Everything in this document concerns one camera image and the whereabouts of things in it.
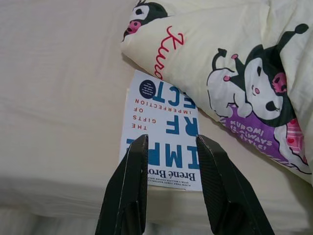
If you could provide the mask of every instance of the cartoon character print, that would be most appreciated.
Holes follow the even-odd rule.
[[[262,45],[256,46],[245,64],[238,54],[232,55],[237,72],[216,68],[216,60],[226,57],[226,50],[218,49],[207,89],[210,106],[223,122],[233,117],[234,110],[237,110],[235,115],[241,118],[255,115],[263,124],[274,128],[279,152],[288,160],[286,165],[311,174],[303,153],[303,135],[287,96],[287,79],[280,58],[280,52],[288,41],[295,34],[305,33],[308,28],[306,24],[300,24],[294,31],[285,32],[273,47],[264,49]]]
[[[164,7],[155,2],[139,1],[134,7],[130,17],[130,23],[124,32],[124,38],[129,34],[134,34],[143,25],[159,18],[167,17]]]

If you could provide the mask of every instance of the book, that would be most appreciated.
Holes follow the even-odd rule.
[[[149,135],[149,185],[202,191],[197,107],[178,88],[136,70],[125,105],[120,160],[143,134]]]

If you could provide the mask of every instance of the pillow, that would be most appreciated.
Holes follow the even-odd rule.
[[[140,1],[121,48],[311,182],[312,7],[310,0]]]

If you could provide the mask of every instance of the dark blue circle sticker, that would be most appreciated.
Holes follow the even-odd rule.
[[[144,80],[139,86],[139,92],[144,98],[151,99],[155,96],[157,89],[153,81]]]

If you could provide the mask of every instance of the mattress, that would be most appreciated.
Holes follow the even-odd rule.
[[[118,165],[126,89],[138,67],[120,52],[135,0],[0,2],[0,205],[96,218]],[[277,233],[313,232],[312,186],[237,141],[205,114]],[[150,187],[149,222],[209,228],[203,196]]]

